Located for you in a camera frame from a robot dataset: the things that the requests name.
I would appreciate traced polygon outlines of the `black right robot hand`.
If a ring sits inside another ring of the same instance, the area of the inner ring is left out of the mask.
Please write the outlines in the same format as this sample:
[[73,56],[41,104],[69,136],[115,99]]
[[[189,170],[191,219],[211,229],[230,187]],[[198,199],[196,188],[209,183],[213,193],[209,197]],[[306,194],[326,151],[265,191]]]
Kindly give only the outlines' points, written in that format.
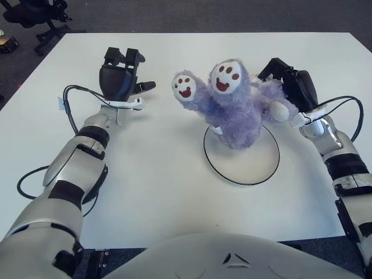
[[295,70],[280,58],[272,58],[259,73],[260,80],[272,75],[282,82],[287,100],[293,103],[299,112],[309,112],[318,106],[317,92],[310,74],[306,70]]

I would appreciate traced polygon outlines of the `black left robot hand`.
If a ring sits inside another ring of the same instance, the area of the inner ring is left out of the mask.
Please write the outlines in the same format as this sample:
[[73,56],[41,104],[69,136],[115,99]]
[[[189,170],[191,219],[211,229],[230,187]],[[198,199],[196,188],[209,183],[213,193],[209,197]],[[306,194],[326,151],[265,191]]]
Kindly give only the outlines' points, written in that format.
[[132,95],[154,89],[154,81],[137,81],[138,66],[144,62],[144,56],[137,49],[127,48],[123,55],[119,48],[109,47],[99,71],[103,97],[108,101],[126,102]]

